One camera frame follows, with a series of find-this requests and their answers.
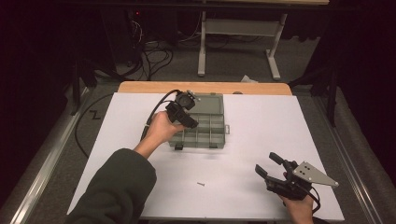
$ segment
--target jacket sleeve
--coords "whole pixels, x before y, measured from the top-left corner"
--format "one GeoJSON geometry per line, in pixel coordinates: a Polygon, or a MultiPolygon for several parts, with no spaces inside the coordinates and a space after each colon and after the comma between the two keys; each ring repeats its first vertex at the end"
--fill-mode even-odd
{"type": "Polygon", "coordinates": [[[120,149],[96,172],[65,223],[136,223],[156,180],[147,159],[120,149]]]}

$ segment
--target desk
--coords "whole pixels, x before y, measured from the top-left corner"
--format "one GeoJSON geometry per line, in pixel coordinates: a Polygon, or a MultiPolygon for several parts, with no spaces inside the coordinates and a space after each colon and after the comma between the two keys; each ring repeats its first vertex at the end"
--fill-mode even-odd
{"type": "MultiPolygon", "coordinates": [[[[285,84],[263,83],[122,83],[106,112],[69,211],[106,158],[118,148],[133,148],[138,143],[150,110],[165,92],[176,88],[225,93],[224,118],[231,126],[231,133],[226,136],[223,149],[174,151],[166,143],[160,145],[148,159],[157,170],[158,180],[142,218],[288,219],[278,197],[265,190],[263,179],[255,174],[255,164],[281,178],[283,167],[269,160],[271,150],[285,159],[290,157],[299,162],[307,159],[319,170],[324,171],[324,168],[296,97],[290,95],[285,84]],[[280,95],[268,95],[275,90],[280,95]],[[229,94],[234,91],[245,94],[229,94]]],[[[343,220],[332,189],[315,187],[322,201],[318,217],[343,220]]]]}
{"type": "MultiPolygon", "coordinates": [[[[329,0],[221,0],[220,2],[240,2],[240,3],[276,3],[285,5],[327,5],[329,0]]],[[[288,14],[282,13],[279,21],[237,21],[237,20],[219,20],[207,19],[206,12],[202,12],[201,23],[201,47],[198,59],[198,76],[205,75],[205,37],[206,34],[223,34],[223,35],[257,35],[272,36],[274,38],[271,49],[265,51],[265,56],[270,65],[271,74],[274,80],[280,80],[280,74],[277,69],[274,58],[277,44],[282,35],[288,14]]]]}

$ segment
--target dark background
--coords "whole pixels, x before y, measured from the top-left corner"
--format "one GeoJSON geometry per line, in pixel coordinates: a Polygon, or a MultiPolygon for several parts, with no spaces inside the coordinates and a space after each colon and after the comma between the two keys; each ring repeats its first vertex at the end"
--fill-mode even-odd
{"type": "MultiPolygon", "coordinates": [[[[392,172],[396,159],[394,4],[390,0],[331,4],[362,6],[364,10],[334,17],[291,13],[282,38],[297,35],[304,41],[321,36],[307,72],[337,55],[339,86],[375,155],[396,183],[392,172]]],[[[114,62],[97,10],[81,13],[80,9],[69,10],[50,0],[2,1],[0,10],[3,204],[64,111],[64,90],[71,83],[76,49],[110,69],[114,62]]],[[[189,24],[195,28],[197,15],[150,11],[143,22],[153,33],[175,44],[174,31],[191,32],[189,24]],[[152,15],[169,20],[161,20],[160,25],[152,22],[152,15]],[[165,30],[172,33],[163,30],[166,25],[169,29],[165,30]]]]}

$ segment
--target white paper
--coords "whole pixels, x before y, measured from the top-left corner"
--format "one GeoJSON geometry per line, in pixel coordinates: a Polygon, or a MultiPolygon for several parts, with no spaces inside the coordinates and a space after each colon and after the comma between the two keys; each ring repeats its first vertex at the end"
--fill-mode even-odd
{"type": "MultiPolygon", "coordinates": [[[[114,94],[68,213],[114,151],[137,145],[151,110],[163,96],[114,94]]],[[[284,179],[283,166],[268,157],[275,152],[285,160],[308,161],[325,173],[296,97],[225,94],[223,100],[225,123],[231,130],[224,148],[174,151],[167,143],[160,145],[148,159],[158,179],[142,217],[289,219],[281,200],[255,173],[255,165],[284,179]]],[[[314,187],[321,201],[316,217],[344,220],[332,188],[314,187]]]]}

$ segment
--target clear plastic organizer box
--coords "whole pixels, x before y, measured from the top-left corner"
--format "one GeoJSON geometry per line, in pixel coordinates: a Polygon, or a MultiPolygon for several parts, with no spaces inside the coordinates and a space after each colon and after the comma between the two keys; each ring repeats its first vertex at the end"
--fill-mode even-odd
{"type": "Polygon", "coordinates": [[[222,94],[196,94],[201,101],[189,111],[191,117],[198,121],[198,126],[176,133],[169,144],[175,150],[183,147],[224,148],[225,124],[222,94]]]}

